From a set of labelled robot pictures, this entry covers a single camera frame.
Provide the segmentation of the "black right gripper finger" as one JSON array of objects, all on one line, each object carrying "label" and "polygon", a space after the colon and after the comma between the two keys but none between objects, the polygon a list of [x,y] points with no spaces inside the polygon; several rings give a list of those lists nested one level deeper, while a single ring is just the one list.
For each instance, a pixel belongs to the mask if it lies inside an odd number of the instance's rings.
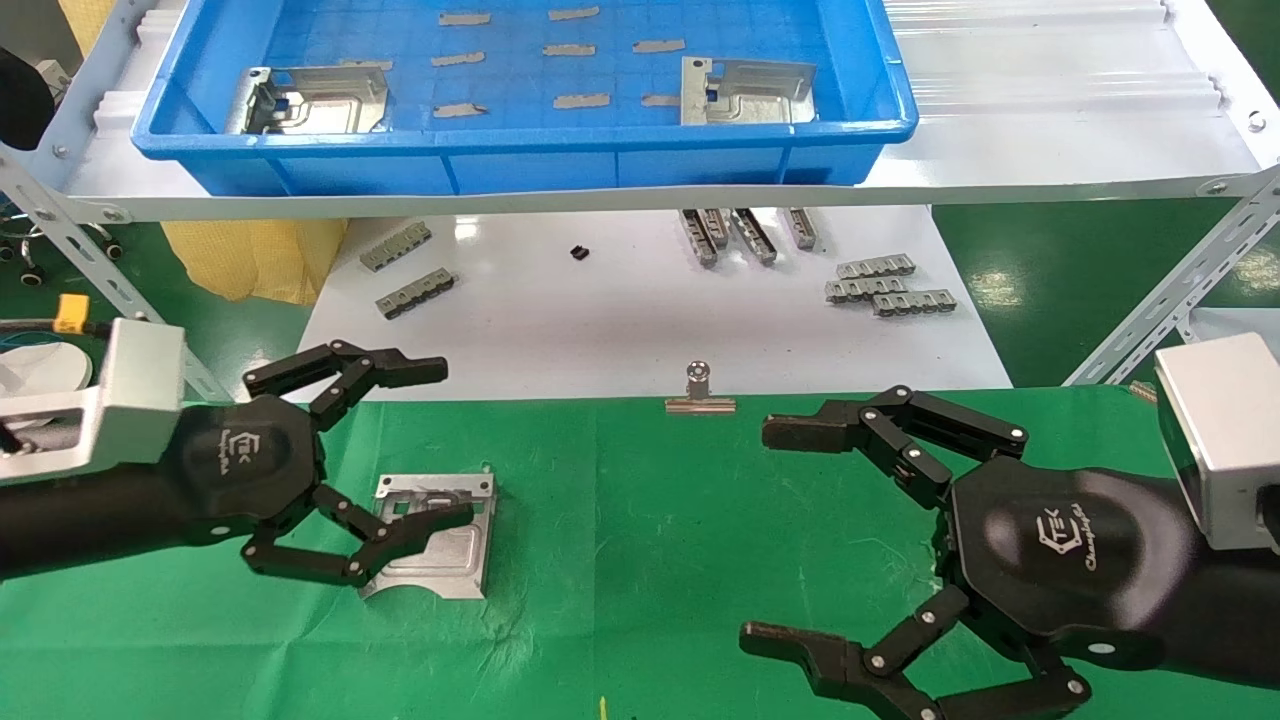
[{"label": "black right gripper finger", "polygon": [[988,462],[1020,459],[1028,438],[1023,427],[906,386],[865,401],[829,398],[812,415],[771,414],[762,425],[767,448],[861,454],[927,510],[951,505],[954,474],[925,445]]},{"label": "black right gripper finger", "polygon": [[744,652],[800,667],[813,694],[869,708],[878,719],[1065,719],[1092,697],[1089,683],[1050,648],[1025,647],[1025,680],[931,698],[908,669],[972,615],[972,597],[946,585],[870,647],[842,635],[749,621]]}]

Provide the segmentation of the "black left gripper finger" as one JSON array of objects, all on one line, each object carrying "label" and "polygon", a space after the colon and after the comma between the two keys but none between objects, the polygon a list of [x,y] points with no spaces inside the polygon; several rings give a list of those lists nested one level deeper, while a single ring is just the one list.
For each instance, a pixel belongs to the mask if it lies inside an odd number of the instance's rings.
[{"label": "black left gripper finger", "polygon": [[[312,512],[360,541],[358,548],[342,555],[278,543]],[[435,534],[466,527],[474,518],[471,501],[452,497],[387,521],[321,483],[259,524],[241,557],[259,575],[361,588],[396,560],[424,552]]]},{"label": "black left gripper finger", "polygon": [[406,357],[398,348],[366,350],[346,341],[332,341],[246,372],[243,386],[252,398],[283,398],[329,380],[307,410],[312,428],[325,432],[371,389],[429,386],[448,377],[445,357]]}]

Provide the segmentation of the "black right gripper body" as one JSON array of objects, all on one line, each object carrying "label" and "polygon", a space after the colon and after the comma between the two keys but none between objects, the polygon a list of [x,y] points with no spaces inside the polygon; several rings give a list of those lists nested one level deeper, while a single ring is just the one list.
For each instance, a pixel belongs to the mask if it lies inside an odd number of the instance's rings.
[{"label": "black right gripper body", "polygon": [[997,457],[954,483],[946,518],[951,577],[998,650],[1111,669],[1170,659],[1166,616],[1201,546],[1172,482]]}]

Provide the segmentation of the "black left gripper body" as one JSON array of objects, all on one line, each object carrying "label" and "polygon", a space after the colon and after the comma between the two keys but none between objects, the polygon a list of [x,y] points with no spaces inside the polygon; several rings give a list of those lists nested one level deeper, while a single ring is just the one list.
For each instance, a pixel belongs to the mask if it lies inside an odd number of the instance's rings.
[{"label": "black left gripper body", "polygon": [[160,459],[182,544],[292,530],[315,509],[323,460],[310,413],[284,400],[184,409]]}]

